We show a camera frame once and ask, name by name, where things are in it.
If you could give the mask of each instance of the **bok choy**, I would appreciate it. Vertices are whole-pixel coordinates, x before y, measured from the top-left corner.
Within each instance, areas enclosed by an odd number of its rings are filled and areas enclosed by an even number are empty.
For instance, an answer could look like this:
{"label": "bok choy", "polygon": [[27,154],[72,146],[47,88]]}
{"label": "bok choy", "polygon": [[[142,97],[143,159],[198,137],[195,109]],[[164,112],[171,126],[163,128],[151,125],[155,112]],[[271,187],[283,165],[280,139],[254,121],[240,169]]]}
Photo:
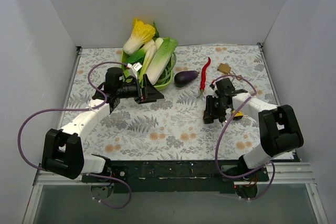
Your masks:
{"label": "bok choy", "polygon": [[165,38],[154,55],[149,67],[146,70],[149,81],[152,85],[156,84],[160,75],[163,73],[167,66],[178,42],[176,39]]}
{"label": "bok choy", "polygon": [[145,25],[144,22],[137,20],[136,18],[133,21],[133,25],[134,27],[131,37],[123,46],[123,51],[128,55],[134,54],[143,44],[149,42],[155,35],[154,27]]}

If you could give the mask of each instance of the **white backdrop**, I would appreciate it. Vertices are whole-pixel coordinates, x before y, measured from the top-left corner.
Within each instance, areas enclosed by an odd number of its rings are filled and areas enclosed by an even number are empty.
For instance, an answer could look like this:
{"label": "white backdrop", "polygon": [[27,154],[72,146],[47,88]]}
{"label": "white backdrop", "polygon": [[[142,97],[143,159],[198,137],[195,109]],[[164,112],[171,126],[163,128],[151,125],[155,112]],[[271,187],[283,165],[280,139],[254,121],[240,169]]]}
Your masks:
{"label": "white backdrop", "polygon": [[51,0],[71,39],[121,47],[133,17],[155,20],[180,45],[264,42],[285,0]]}
{"label": "white backdrop", "polygon": [[[36,170],[17,149],[23,121],[37,110],[62,106],[76,48],[50,0],[0,0],[0,216],[21,223]],[[39,116],[23,132],[23,148],[41,161],[46,132],[57,113]]]}
{"label": "white backdrop", "polygon": [[329,223],[336,223],[336,0],[287,0],[265,42],[280,102],[293,106]]}

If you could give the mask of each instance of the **wire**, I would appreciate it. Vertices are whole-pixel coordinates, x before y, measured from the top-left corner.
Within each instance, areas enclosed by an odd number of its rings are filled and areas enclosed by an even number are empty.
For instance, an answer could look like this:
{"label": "wire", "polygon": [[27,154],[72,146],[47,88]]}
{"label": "wire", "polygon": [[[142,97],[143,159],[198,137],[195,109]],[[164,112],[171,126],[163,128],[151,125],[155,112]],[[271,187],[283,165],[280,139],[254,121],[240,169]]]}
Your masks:
{"label": "wire", "polygon": [[118,178],[113,178],[113,177],[108,177],[108,176],[101,176],[101,175],[97,175],[97,174],[93,174],[93,173],[89,173],[88,175],[89,175],[89,176],[92,176],[92,177],[96,177],[96,178],[108,178],[108,179],[114,180],[114,181],[116,181],[116,182],[120,182],[120,183],[122,183],[123,185],[125,185],[125,187],[127,187],[128,192],[129,192],[129,198],[128,198],[128,200],[126,201],[126,203],[125,203],[124,205],[122,205],[122,206],[115,206],[115,205],[112,205],[111,203],[109,203],[109,202],[107,202],[107,201],[105,201],[105,200],[103,200],[103,199],[100,199],[100,198],[98,198],[98,197],[94,197],[94,196],[92,197],[93,199],[95,199],[95,200],[97,200],[98,202],[101,202],[101,203],[103,203],[103,204],[105,204],[105,205],[107,205],[107,206],[109,206],[109,207],[111,207],[111,208],[114,208],[114,209],[121,209],[121,208],[124,208],[124,207],[127,206],[128,203],[131,201],[131,198],[132,198],[132,190],[131,190],[131,187],[130,187],[125,181],[122,181],[121,179],[118,179]]}
{"label": "wire", "polygon": [[[217,79],[213,80],[213,81],[212,81],[212,84],[213,84],[214,82],[216,82],[217,80],[222,79],[222,78],[225,78],[225,77],[227,77],[227,76],[236,77],[236,78],[238,77],[238,76],[235,75],[235,74],[226,74],[226,75],[224,75],[224,76],[220,76],[220,77],[218,77]],[[236,179],[236,178],[246,177],[246,176],[248,176],[248,175],[250,175],[250,174],[252,174],[252,173],[254,173],[254,172],[260,170],[261,168],[263,168],[263,167],[265,166],[265,165],[260,165],[260,166],[258,166],[257,168],[254,168],[254,169],[250,170],[249,172],[244,173],[244,174],[241,174],[241,175],[238,175],[238,176],[229,176],[229,175],[226,175],[225,173],[222,172],[221,167],[219,166],[219,162],[218,162],[218,151],[219,151],[220,142],[221,142],[221,140],[222,140],[222,138],[223,138],[223,135],[224,135],[226,129],[227,129],[228,126],[230,125],[230,123],[231,123],[231,121],[233,120],[233,118],[235,117],[235,115],[242,109],[242,107],[243,107],[243,106],[244,106],[244,105],[245,105],[245,104],[252,98],[252,96],[254,96],[254,95],[257,94],[257,90],[256,90],[256,88],[252,85],[252,83],[250,83],[250,82],[249,82],[248,80],[246,80],[244,77],[241,77],[241,76],[240,76],[239,78],[242,79],[242,80],[244,80],[245,82],[247,82],[247,83],[252,87],[252,89],[253,89],[253,93],[251,94],[250,97],[248,97],[248,98],[247,98],[247,99],[246,99],[246,100],[245,100],[245,101],[244,101],[244,102],[243,102],[243,103],[236,109],[236,111],[235,111],[235,112],[230,116],[230,118],[227,120],[227,123],[225,124],[225,126],[224,126],[222,132],[221,132],[220,135],[219,135],[219,138],[218,138],[218,141],[217,141],[217,145],[216,145],[216,150],[215,150],[215,164],[216,164],[216,168],[217,168],[218,172],[219,172],[223,177],[225,177],[225,178],[229,178],[229,179]],[[273,182],[273,179],[274,179],[274,176],[275,176],[275,166],[274,166],[274,163],[273,163],[272,161],[270,161],[269,163],[273,166],[273,175],[272,175],[272,178],[271,178],[271,180],[270,180],[268,186],[266,187],[266,189],[265,189],[260,195],[254,197],[254,198],[252,198],[252,199],[258,199],[258,198],[260,198],[262,195],[264,195],[264,194],[266,193],[266,191],[269,189],[269,187],[271,186],[272,182]]]}
{"label": "wire", "polygon": [[250,187],[250,185],[252,184],[252,182],[253,182],[253,177],[251,178],[251,181],[247,185],[245,185],[245,186],[246,187]]}
{"label": "wire", "polygon": [[[32,162],[30,162],[25,154],[23,153],[23,150],[22,150],[22,147],[21,147],[21,135],[22,135],[22,131],[23,131],[23,128],[26,126],[26,124],[29,122],[30,119],[32,119],[33,117],[39,115],[39,114],[42,114],[42,113],[45,113],[45,112],[51,112],[51,111],[80,111],[80,112],[83,112],[83,111],[89,111],[89,110],[95,110],[101,106],[103,106],[106,102],[107,102],[107,96],[106,94],[101,91],[100,89],[98,89],[91,81],[90,77],[91,77],[91,74],[92,72],[99,66],[101,65],[104,65],[104,64],[121,64],[121,65],[124,65],[127,67],[127,64],[126,63],[121,63],[121,62],[117,62],[117,61],[105,61],[105,62],[101,62],[97,65],[95,65],[88,73],[88,82],[89,84],[95,89],[97,90],[99,93],[101,93],[103,96],[104,96],[104,101],[100,104],[98,104],[97,106],[94,106],[94,107],[91,107],[91,108],[86,108],[86,109],[46,109],[46,110],[41,110],[41,111],[38,111],[38,112],[35,112],[34,114],[32,114],[31,116],[29,116],[24,122],[23,124],[21,125],[20,129],[19,129],[19,132],[18,132],[18,135],[17,135],[17,146],[18,146],[18,149],[19,149],[19,152],[20,152],[20,155],[22,157],[22,159],[28,164],[30,165],[31,167],[33,168],[36,168],[38,170],[44,170],[42,167],[39,167],[37,165],[34,165]],[[122,206],[114,206],[104,200],[101,200],[97,197],[94,197],[94,199],[98,200],[99,202],[102,202],[104,203],[105,205],[111,207],[111,208],[115,208],[115,209],[121,209],[121,208],[124,208],[125,206],[127,206],[127,204],[131,201],[131,198],[132,198],[132,190],[131,190],[131,187],[124,181],[120,180],[120,179],[117,179],[117,178],[113,178],[113,177],[108,177],[108,176],[101,176],[101,175],[96,175],[96,174],[88,174],[89,176],[92,176],[92,177],[97,177],[97,178],[107,178],[109,180],[114,180],[114,181],[117,181],[117,182],[120,182],[122,184],[124,184],[129,193],[130,193],[130,197],[129,199],[127,200],[127,202],[122,205]]]}
{"label": "wire", "polygon": [[256,174],[256,181],[254,182],[254,184],[252,186],[255,186],[258,182],[258,175]]}
{"label": "wire", "polygon": [[107,96],[106,94],[104,94],[103,91],[101,91],[100,89],[98,89],[92,82],[91,82],[91,79],[90,79],[90,76],[91,76],[91,73],[99,66],[103,65],[103,64],[121,64],[121,65],[124,65],[127,67],[127,64],[126,63],[121,63],[121,62],[117,62],[117,61],[105,61],[105,62],[102,62],[102,63],[99,63],[97,65],[95,65],[88,73],[88,82],[89,84],[95,89],[97,90],[99,93],[101,93],[103,96],[104,96],[104,101],[100,104],[98,104],[97,106],[94,106],[92,108],[86,108],[86,109],[46,109],[46,110],[40,110],[38,112],[35,112],[34,114],[32,114],[31,116],[29,116],[24,122],[23,124],[21,125],[20,129],[19,129],[19,132],[17,134],[17,147],[19,149],[19,152],[20,152],[20,155],[22,157],[22,159],[28,164],[30,165],[31,167],[35,168],[35,169],[38,169],[38,170],[44,170],[42,167],[39,167],[37,165],[34,165],[32,162],[30,162],[25,154],[23,153],[23,150],[22,150],[22,147],[21,147],[21,135],[22,135],[22,130],[23,128],[26,126],[26,124],[29,122],[30,119],[32,119],[33,117],[39,115],[39,114],[42,114],[42,113],[45,113],[45,112],[52,112],[52,111],[80,111],[80,112],[83,112],[83,111],[89,111],[90,109],[91,110],[94,110],[94,109],[97,109],[101,106],[103,106],[106,102],[107,102]]}

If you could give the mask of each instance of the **black clamp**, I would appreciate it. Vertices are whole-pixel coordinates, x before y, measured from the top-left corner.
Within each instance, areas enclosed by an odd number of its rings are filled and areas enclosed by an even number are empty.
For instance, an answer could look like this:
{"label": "black clamp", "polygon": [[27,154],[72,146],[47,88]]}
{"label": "black clamp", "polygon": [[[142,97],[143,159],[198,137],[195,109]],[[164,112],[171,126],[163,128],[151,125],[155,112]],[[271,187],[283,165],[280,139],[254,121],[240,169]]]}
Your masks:
{"label": "black clamp", "polygon": [[[258,117],[261,146],[270,157],[303,145],[300,126],[291,106],[264,110],[259,112]],[[283,129],[279,130],[278,125],[283,125]]]}
{"label": "black clamp", "polygon": [[50,129],[44,141],[42,168],[61,176],[75,179],[84,166],[82,143],[77,134]]}
{"label": "black clamp", "polygon": [[[122,98],[134,98],[138,104],[156,102],[158,99],[164,99],[161,94],[149,81],[147,74],[143,76],[143,88],[139,81],[129,76],[123,81],[123,70],[121,68],[109,68],[105,75],[105,82],[98,86],[107,95],[107,103],[110,104],[112,112],[120,103]],[[95,92],[92,99],[104,100],[104,96],[98,91]]]}
{"label": "black clamp", "polygon": [[233,109],[232,97],[240,93],[247,93],[244,89],[236,90],[229,78],[222,79],[216,82],[217,90],[215,91],[217,97],[207,95],[203,121],[205,124],[213,123],[218,119],[223,123],[226,118],[226,110]]}

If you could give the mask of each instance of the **cable connector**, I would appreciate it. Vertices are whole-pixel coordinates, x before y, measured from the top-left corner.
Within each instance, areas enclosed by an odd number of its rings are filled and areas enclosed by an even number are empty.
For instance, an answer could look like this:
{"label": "cable connector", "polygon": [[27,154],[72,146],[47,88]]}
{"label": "cable connector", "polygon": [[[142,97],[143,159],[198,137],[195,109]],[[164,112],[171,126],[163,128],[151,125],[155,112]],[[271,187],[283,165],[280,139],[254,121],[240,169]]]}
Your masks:
{"label": "cable connector", "polygon": [[142,68],[142,65],[139,62],[137,62],[134,65],[127,64],[127,68],[130,69],[129,70],[130,76],[133,76],[134,78],[138,79],[138,71]]}

